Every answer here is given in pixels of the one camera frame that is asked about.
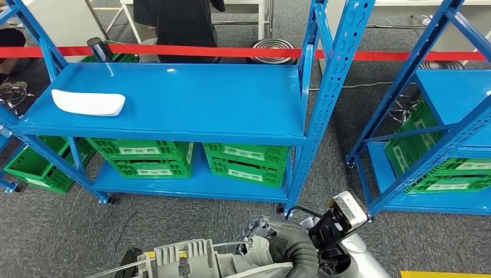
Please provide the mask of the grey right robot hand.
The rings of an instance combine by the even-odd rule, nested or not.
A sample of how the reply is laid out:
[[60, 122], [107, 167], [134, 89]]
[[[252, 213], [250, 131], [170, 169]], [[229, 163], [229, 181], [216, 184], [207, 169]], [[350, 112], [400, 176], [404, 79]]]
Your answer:
[[241, 239], [251, 241], [254, 236], [269, 242], [274, 258], [292, 258], [301, 252], [315, 252], [315, 247], [304, 227], [290, 220], [261, 216], [249, 222], [241, 232]]

